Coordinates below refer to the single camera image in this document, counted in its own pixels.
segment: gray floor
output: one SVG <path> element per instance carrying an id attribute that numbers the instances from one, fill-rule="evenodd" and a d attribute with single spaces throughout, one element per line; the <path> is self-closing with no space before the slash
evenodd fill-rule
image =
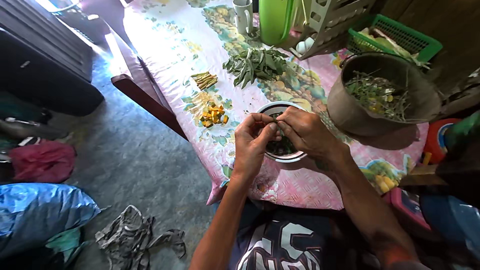
<path id="1" fill-rule="evenodd" d="M 185 231 L 187 255 L 177 259 L 168 248 L 152 255 L 152 269 L 182 270 L 208 227 L 213 213 L 205 205 L 210 177 L 191 144 L 118 91 L 110 82 L 108 61 L 97 57 L 92 84 L 105 96 L 86 117 L 56 114 L 53 126 L 73 131 L 78 157 L 66 184 L 82 188 L 101 208 L 111 207 L 87 224 L 86 238 L 114 220 L 129 204 L 156 217 L 154 235 Z M 93 243 L 75 269 L 105 270 L 108 261 Z"/>

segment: crumpled gray cloth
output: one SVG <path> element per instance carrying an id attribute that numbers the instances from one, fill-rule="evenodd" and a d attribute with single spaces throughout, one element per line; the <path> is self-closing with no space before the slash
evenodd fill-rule
<path id="1" fill-rule="evenodd" d="M 155 217 L 144 219 L 133 205 L 127 208 L 107 227 L 95 234 L 96 242 L 108 256 L 110 270 L 149 270 L 149 248 L 170 243 L 178 258 L 186 253 L 182 240 L 184 231 L 171 229 L 153 238 Z"/>

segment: pink floral tablecloth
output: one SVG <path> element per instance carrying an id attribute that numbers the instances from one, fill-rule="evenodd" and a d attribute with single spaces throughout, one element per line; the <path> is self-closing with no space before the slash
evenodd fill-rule
<path id="1" fill-rule="evenodd" d="M 277 81 L 256 80 L 240 89 L 233 86 L 235 77 L 222 69 L 222 63 L 229 55 L 265 45 L 237 33 L 231 0 L 135 0 L 125 10 L 124 25 L 212 178 L 208 204 L 221 198 L 230 177 L 235 128 L 250 112 L 272 101 L 289 100 L 319 114 L 332 133 L 350 145 L 354 160 L 379 193 L 379 185 L 383 190 L 385 184 L 397 185 L 421 155 L 427 123 L 418 125 L 418 140 L 402 150 L 364 146 L 332 124 L 326 97 L 340 74 L 339 63 L 349 55 L 346 49 L 305 61 L 290 57 L 288 70 Z M 204 71 L 216 74 L 218 83 L 200 91 L 190 75 Z M 209 101 L 225 107 L 227 124 L 202 126 L 200 114 Z M 342 209 L 335 184 L 315 170 L 310 159 L 284 165 L 265 158 L 249 196 L 299 208 Z"/>

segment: red plastic bag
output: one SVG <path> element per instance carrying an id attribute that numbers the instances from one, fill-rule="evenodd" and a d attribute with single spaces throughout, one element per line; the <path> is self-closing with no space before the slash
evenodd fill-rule
<path id="1" fill-rule="evenodd" d="M 61 183 L 72 174 L 76 152 L 70 145 L 42 140 L 38 145 L 14 148 L 9 156 L 15 170 L 15 180 Z"/>

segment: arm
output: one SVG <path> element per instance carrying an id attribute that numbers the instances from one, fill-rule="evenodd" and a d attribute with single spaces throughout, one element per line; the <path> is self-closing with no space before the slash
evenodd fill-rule
<path id="1" fill-rule="evenodd" d="M 281 139 L 272 121 L 270 116 L 252 113 L 235 131 L 235 168 L 212 223 L 193 253 L 190 270 L 227 268 L 248 188 L 260 171 L 266 144 Z"/>
<path id="2" fill-rule="evenodd" d="M 318 115 L 289 107 L 277 120 L 298 150 L 326 162 L 326 174 L 337 185 L 347 214 L 384 268 L 396 261 L 418 260 L 412 240 L 360 171 L 348 145 L 336 139 Z"/>

